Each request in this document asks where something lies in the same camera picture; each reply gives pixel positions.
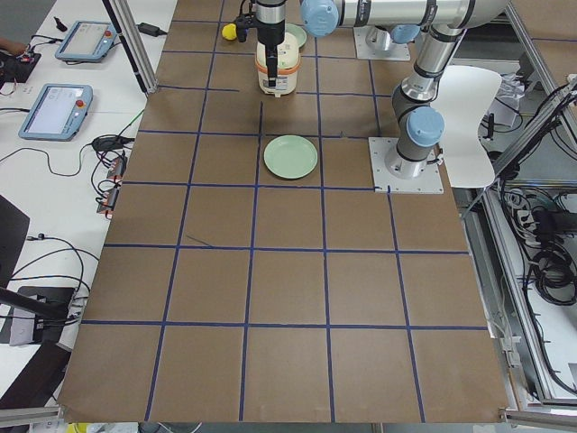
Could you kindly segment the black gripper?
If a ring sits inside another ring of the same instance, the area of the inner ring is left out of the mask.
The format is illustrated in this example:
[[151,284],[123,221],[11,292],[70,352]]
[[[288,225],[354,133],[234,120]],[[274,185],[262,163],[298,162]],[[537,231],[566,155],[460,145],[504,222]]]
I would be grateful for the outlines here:
[[238,16],[234,20],[236,38],[245,42],[248,30],[257,30],[258,41],[265,46],[268,87],[274,88],[278,78],[278,45],[285,36],[286,1],[241,1]]

